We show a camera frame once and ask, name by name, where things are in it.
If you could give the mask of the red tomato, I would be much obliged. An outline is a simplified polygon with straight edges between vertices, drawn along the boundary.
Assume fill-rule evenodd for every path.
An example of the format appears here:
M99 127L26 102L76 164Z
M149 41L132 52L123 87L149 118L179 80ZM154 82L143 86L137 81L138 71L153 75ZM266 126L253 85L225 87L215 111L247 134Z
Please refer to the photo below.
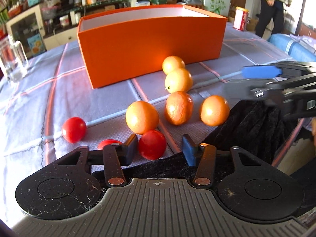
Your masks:
M149 130L142 135L138 142L138 151L148 160L157 160L166 150L166 138L157 130Z
M106 140L101 141L98 144L97 149L98 150L102 150L104 146L107 146L107 145L110 145L110 144L122 144L122 142L120 142L118 140L114 140L114 139L106 139Z
M69 143L79 142L86 134L87 126L80 117L67 119L62 126L62 135Z

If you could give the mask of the orange storage box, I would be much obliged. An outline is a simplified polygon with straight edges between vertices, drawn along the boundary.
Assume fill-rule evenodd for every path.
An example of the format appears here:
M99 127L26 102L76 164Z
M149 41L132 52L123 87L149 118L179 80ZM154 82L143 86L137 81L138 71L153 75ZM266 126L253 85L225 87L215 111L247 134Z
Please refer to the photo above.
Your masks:
M150 5L81 18L77 39L93 88L160 71L168 56L220 56L226 17L187 5Z

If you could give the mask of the white glass-door cabinet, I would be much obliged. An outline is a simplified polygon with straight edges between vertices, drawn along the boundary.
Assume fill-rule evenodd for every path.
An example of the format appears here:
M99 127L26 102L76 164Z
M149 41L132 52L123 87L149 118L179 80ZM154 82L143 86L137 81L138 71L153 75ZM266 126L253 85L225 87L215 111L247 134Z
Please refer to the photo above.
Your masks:
M21 42L28 59L46 52L41 7L42 4L35 5L6 23L8 33L15 41Z

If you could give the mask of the orange fruit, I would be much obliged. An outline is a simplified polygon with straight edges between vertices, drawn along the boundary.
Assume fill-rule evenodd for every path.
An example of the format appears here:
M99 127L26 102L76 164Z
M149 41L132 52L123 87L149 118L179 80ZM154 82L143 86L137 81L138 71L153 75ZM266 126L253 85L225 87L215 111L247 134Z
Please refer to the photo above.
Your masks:
M165 79L165 89L169 93L177 91L187 92L193 86L191 74L186 69L176 69L170 72Z
M172 125L182 125L190 120L193 112L193 100L183 91L177 91L166 99L165 118Z
M206 98L200 107L200 119L208 126L222 125L228 119L229 113L227 100L219 95Z
M149 130L154 130L159 124L159 114L157 110L148 102L133 102L125 114L127 126L135 134L144 134Z
M168 75L170 72L176 69L184 69L185 63L178 56L168 56L162 63L163 72Z

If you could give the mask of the red white can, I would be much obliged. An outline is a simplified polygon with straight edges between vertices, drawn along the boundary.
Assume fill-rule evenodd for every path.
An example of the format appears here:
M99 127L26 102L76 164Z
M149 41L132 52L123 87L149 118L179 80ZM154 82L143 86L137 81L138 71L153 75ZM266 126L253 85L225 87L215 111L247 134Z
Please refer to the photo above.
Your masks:
M247 20L248 20L248 10L245 8L237 7L235 18L233 21L233 28L239 31L245 31Z

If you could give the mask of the clear glass jar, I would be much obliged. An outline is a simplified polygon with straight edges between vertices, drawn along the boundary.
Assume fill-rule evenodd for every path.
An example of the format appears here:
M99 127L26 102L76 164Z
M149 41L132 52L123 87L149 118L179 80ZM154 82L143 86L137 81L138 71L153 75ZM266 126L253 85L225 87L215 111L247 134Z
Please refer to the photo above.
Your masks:
M28 59L20 41L8 35L1 39L1 70L8 82L17 83L27 73Z

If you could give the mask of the plaid bed sheet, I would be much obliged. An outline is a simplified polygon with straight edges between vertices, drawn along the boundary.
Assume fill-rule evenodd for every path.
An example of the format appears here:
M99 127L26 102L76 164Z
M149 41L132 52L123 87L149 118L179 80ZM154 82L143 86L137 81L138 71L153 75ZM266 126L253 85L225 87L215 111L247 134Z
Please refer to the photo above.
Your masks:
M220 57L187 66L194 107L221 95L224 82L239 77L243 66L289 58L264 39L227 25ZM162 115L167 97L161 71L93 89L78 42L48 51L30 61L18 84L1 83L1 175L27 176L73 150L61 132L70 117L86 122L81 144L95 149L104 139L123 141L130 135L125 111L132 102L146 101Z

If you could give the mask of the standing person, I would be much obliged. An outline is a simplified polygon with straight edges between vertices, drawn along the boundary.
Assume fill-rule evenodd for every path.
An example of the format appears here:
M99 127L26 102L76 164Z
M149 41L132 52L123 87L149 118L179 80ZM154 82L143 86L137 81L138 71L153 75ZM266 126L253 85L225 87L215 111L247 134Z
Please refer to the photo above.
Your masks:
M283 6L289 7L292 0L260 0L261 9L259 15L259 21L256 25L255 34L259 37L263 37L267 25L273 20L274 28L273 34L282 33L284 27L284 12Z

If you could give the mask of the white TV stand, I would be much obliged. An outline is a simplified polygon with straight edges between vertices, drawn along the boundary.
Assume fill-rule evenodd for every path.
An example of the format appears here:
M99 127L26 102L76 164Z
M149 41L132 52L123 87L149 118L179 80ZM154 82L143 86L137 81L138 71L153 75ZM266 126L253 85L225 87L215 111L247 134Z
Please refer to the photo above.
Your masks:
M61 32L45 35L43 41L46 50L51 50L60 45L75 41L77 39L77 29L77 26L68 29L65 28Z

